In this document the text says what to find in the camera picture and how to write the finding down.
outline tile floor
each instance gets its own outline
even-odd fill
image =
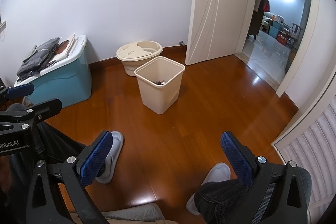
[[[242,54],[236,56],[276,90],[286,75],[289,53],[289,48],[265,32],[259,31],[256,40],[252,36],[246,39]]]

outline blue plastic storage bin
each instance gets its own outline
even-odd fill
[[[269,32],[268,34],[271,36],[271,37],[274,37],[275,39],[278,37],[278,34],[279,34],[279,30],[274,28],[273,26],[270,26],[269,27]]]
[[[68,107],[91,96],[91,73],[86,59],[86,36],[76,38],[68,57],[41,71],[38,76],[30,77],[15,86],[32,83],[33,94],[27,98],[38,104],[58,98],[62,107]]]

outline silver screw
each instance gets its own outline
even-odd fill
[[[258,157],[258,162],[260,162],[261,164],[264,164],[266,161],[267,160],[265,157],[262,157],[262,156]]]
[[[296,166],[297,166],[296,162],[293,161],[293,160],[290,160],[290,161],[289,161],[289,165],[290,165],[291,167],[296,167]]]
[[[37,167],[41,167],[42,165],[44,165],[44,161],[43,160],[39,160],[37,162]]]
[[[76,161],[76,157],[74,157],[74,156],[71,156],[67,159],[67,162],[70,163],[70,164],[74,163],[75,161]]]

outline foot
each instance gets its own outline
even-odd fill
[[[117,160],[124,144],[124,136],[120,132],[113,131],[111,133],[113,144],[105,159],[105,171],[101,176],[96,177],[96,181],[103,184],[107,184],[112,180],[114,169],[116,168]]]
[[[229,166],[227,166],[225,163],[219,163],[216,164],[211,170],[209,171],[208,175],[205,177],[205,180],[202,182],[201,185],[207,183],[207,182],[221,182],[225,180],[229,180],[231,175],[231,171]],[[200,215],[200,213],[197,211],[195,201],[194,201],[194,195],[191,196],[191,198],[187,202],[187,210],[192,213],[193,215]]]

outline person's hand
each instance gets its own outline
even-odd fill
[[[12,185],[11,168],[8,156],[0,157],[0,187],[3,192],[7,192]]]

